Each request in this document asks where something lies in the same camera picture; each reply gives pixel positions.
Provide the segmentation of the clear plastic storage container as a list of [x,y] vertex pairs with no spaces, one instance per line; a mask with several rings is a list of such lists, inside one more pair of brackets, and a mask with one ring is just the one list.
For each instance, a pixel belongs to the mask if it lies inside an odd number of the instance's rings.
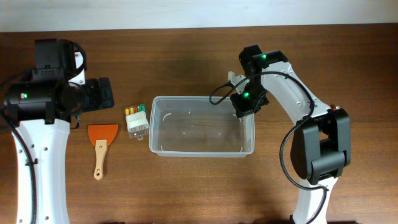
[[164,157],[246,157],[255,149],[254,116],[236,116],[229,98],[157,96],[152,103],[149,149]]

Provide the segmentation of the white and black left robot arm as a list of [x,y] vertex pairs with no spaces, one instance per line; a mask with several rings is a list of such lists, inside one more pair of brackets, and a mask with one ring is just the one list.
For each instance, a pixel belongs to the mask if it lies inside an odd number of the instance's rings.
[[1,116],[17,152],[17,223],[69,223],[65,157],[70,123],[114,107],[108,78],[86,79],[86,52],[65,39],[35,41],[36,65],[12,84]]

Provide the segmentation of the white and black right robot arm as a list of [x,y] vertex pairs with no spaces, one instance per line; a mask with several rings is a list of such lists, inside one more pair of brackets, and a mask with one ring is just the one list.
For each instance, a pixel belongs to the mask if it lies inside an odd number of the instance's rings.
[[258,45],[243,48],[239,61],[243,76],[229,74],[235,90],[231,95],[236,116],[257,113],[272,94],[294,126],[279,149],[282,171],[288,175],[284,149],[292,140],[290,160],[298,182],[298,202],[291,223],[326,223],[326,211],[333,186],[351,163],[351,122],[339,106],[320,101],[295,74],[288,58],[280,51],[264,53]]

